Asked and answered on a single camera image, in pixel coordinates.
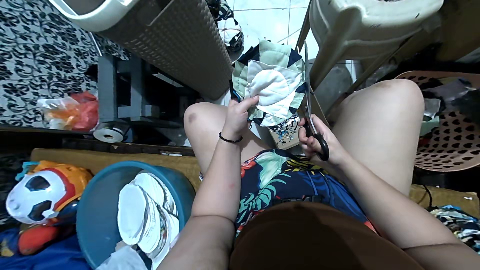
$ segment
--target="black scissor handle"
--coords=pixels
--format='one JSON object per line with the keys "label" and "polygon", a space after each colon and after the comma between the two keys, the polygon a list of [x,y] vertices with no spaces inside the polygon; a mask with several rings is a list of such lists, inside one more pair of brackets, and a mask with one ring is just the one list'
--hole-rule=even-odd
{"label": "black scissor handle", "polygon": [[320,143],[320,146],[322,147],[322,152],[317,152],[317,156],[323,161],[328,161],[328,158],[330,157],[330,151],[328,149],[327,141],[325,141],[324,137],[321,134],[315,134],[313,137],[317,139],[317,141]]}
{"label": "black scissor handle", "polygon": [[322,152],[316,152],[318,158],[323,161],[328,161],[328,158],[330,157],[330,150],[328,149],[327,141],[325,141],[324,137],[321,134],[313,134],[306,119],[305,125],[303,125],[303,127],[305,127],[305,133],[307,134],[307,137],[313,136],[320,143]]}

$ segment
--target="thigh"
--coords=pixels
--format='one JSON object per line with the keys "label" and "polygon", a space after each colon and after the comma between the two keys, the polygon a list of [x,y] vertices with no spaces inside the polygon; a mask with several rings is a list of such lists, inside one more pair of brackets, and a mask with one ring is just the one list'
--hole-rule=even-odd
{"label": "thigh", "polygon": [[423,111],[414,82],[379,82],[344,100],[332,131],[354,158],[408,196]]}
{"label": "thigh", "polygon": [[[208,102],[201,102],[187,108],[183,122],[185,133],[195,152],[200,168],[206,173],[212,159],[218,133],[222,131],[227,108]],[[240,142],[241,160],[245,161],[268,146],[251,131]]]}

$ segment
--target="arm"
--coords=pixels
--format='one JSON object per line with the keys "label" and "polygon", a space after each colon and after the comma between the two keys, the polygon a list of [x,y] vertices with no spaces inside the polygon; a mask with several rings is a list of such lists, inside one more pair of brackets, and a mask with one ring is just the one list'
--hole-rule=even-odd
{"label": "arm", "polygon": [[[248,130],[247,109],[257,102],[258,97],[231,101],[222,137],[239,139]],[[240,163],[240,146],[219,139],[190,219],[158,270],[228,268],[240,201]]]}
{"label": "arm", "polygon": [[[480,263],[480,257],[434,216],[352,158],[318,117],[314,116],[313,122],[330,147],[329,165],[342,175],[342,181],[384,238],[427,269],[447,269],[449,263],[461,269]],[[299,139],[307,156],[312,157],[315,149],[321,151],[318,141],[307,138],[303,128]],[[450,255],[434,256],[436,252]]]}

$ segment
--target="black beaded bracelet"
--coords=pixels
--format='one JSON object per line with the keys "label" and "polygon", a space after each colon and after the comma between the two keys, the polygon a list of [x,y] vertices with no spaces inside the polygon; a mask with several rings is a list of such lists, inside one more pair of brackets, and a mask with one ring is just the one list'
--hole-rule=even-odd
{"label": "black beaded bracelet", "polygon": [[227,139],[225,139],[224,137],[222,137],[222,133],[221,133],[221,132],[218,134],[218,136],[220,137],[220,139],[222,139],[222,140],[224,140],[224,141],[226,141],[226,142],[228,142],[228,143],[238,143],[238,142],[240,142],[240,141],[243,139],[243,137],[240,137],[240,139],[238,139],[238,140],[236,140],[236,141],[227,140]]}

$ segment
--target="floral shorts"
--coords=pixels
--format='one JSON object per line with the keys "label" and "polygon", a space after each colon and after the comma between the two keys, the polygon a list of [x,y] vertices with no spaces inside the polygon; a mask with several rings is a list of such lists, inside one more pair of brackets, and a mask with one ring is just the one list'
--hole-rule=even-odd
{"label": "floral shorts", "polygon": [[330,205],[374,230],[350,192],[326,170],[306,157],[270,149],[241,165],[240,208],[235,223],[237,235],[248,221],[270,206],[306,198]]}

